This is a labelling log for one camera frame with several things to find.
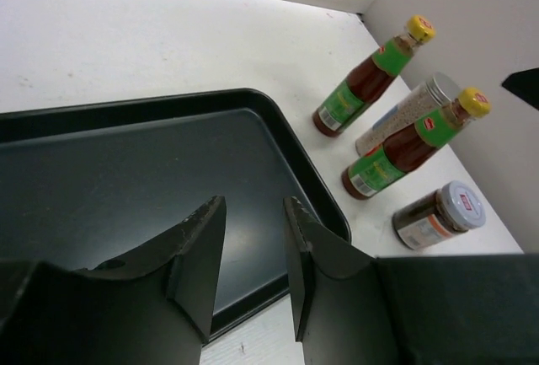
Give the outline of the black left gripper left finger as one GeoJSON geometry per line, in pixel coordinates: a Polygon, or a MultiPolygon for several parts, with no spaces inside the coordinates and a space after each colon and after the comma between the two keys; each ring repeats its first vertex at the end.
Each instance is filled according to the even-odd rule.
{"type": "Polygon", "coordinates": [[[198,363],[211,333],[226,219],[225,199],[214,196],[92,270],[3,260],[2,363],[198,363]]]}

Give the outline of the sesame jar silver lid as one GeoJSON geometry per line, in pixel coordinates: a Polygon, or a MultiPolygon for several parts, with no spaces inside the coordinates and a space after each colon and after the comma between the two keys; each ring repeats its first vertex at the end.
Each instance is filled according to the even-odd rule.
{"type": "Polygon", "coordinates": [[[461,87],[444,73],[433,73],[355,141],[356,152],[360,157],[367,155],[394,132],[452,102],[461,90],[461,87]]]}

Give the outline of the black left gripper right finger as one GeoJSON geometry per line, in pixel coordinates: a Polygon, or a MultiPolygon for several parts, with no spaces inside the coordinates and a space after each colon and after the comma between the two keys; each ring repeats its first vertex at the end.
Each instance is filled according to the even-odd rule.
{"type": "Polygon", "coordinates": [[[323,226],[295,197],[283,201],[296,341],[306,364],[398,364],[374,260],[323,226]]]}

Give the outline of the sauce bottle yellow cap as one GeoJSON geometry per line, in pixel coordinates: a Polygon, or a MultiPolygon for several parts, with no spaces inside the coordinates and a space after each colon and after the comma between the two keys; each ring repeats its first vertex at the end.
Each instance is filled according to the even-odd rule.
{"type": "Polygon", "coordinates": [[[337,137],[370,109],[410,63],[418,49],[436,35],[423,15],[414,15],[404,31],[354,67],[312,114],[315,127],[337,137]]]}
{"type": "Polygon", "coordinates": [[[488,98],[476,88],[461,91],[450,104],[418,118],[393,133],[342,172],[347,192],[366,200],[415,171],[471,121],[491,111],[488,98]]]}

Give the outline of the dark jar white lid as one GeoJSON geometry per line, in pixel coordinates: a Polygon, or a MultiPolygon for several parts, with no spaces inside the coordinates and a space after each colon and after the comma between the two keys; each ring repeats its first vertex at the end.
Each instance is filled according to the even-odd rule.
{"type": "Polygon", "coordinates": [[[394,233],[411,250],[424,250],[481,228],[484,206],[466,184],[453,180],[392,215],[394,233]]]}

